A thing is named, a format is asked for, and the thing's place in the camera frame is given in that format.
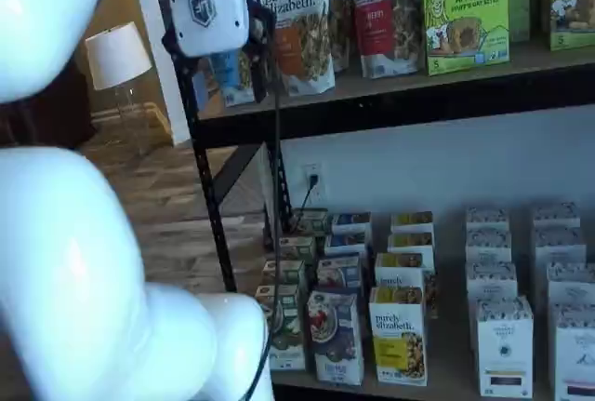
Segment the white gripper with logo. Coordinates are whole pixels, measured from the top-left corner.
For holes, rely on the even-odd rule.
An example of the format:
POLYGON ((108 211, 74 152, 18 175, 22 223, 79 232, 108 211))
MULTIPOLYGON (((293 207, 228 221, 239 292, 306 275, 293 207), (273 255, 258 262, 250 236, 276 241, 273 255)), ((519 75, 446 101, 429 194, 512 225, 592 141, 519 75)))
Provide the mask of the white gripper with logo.
POLYGON ((246 0, 169 0, 178 46, 189 58, 228 52, 248 38, 246 0))

